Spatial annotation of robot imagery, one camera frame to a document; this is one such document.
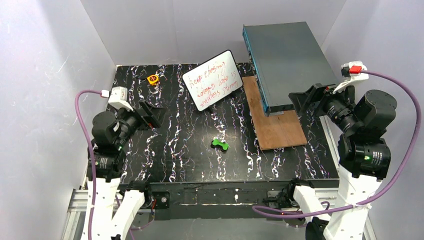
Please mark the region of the green bone-shaped eraser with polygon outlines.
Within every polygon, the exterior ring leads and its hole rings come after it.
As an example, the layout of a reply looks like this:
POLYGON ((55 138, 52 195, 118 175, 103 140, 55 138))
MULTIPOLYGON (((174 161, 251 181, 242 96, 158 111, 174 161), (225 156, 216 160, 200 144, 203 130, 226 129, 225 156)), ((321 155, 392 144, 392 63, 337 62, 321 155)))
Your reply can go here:
POLYGON ((227 152, 228 149, 230 148, 228 143, 226 143, 225 141, 220 141, 219 139, 212 140, 210 146, 214 149, 219 149, 220 151, 224 153, 227 152))

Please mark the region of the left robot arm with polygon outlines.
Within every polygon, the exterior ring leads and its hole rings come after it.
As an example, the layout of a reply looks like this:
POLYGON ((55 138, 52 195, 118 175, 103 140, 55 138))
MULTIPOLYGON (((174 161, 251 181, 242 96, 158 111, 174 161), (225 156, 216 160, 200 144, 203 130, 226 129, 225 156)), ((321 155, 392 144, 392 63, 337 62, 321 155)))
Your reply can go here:
POLYGON ((140 107, 103 111, 92 120, 87 173, 87 206, 82 240, 124 240, 139 209, 151 195, 146 181, 131 181, 114 209, 126 160, 124 146, 137 131, 159 128, 167 110, 139 101, 140 107))

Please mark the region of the small white whiteboard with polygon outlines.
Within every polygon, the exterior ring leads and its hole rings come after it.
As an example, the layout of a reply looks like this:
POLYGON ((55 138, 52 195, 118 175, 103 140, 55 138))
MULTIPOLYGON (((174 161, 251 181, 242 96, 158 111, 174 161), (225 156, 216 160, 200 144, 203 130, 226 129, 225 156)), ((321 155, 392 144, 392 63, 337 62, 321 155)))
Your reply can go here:
POLYGON ((204 111, 243 86, 233 53, 227 49, 182 75, 198 111, 204 111))

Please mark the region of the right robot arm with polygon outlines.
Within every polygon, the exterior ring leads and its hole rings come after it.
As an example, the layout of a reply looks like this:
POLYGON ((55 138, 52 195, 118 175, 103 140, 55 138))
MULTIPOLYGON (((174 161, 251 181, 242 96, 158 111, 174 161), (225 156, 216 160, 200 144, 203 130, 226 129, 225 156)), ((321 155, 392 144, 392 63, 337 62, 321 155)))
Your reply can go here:
POLYGON ((368 90, 355 102, 350 85, 336 91, 334 85, 315 84, 289 95, 298 114, 307 110, 315 117, 327 116, 341 131, 338 141, 339 186, 334 212, 324 209, 309 183, 291 182, 288 195, 297 202, 306 220, 308 240, 360 240, 372 197, 387 176, 391 151, 383 139, 396 117, 397 101, 390 94, 368 90))

